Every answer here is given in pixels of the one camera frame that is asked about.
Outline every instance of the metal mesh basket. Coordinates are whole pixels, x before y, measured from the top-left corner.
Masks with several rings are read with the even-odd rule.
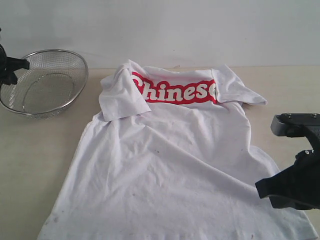
[[[84,89],[88,66],[79,54],[48,49],[24,57],[30,70],[15,72],[17,85],[0,86],[0,102],[11,112],[45,119],[67,109]]]

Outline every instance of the red print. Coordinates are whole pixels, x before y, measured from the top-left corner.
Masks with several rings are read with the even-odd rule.
[[[167,81],[161,81],[156,86],[154,83],[141,76],[137,72],[132,72],[133,81],[140,93],[148,103],[169,103],[169,104],[192,104],[204,103],[216,100],[216,83],[210,81],[199,81],[189,83],[185,86],[170,85]]]

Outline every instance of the white background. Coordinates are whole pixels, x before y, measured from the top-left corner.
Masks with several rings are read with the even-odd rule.
[[[9,56],[60,48],[90,68],[320,65],[318,0],[0,0]]]

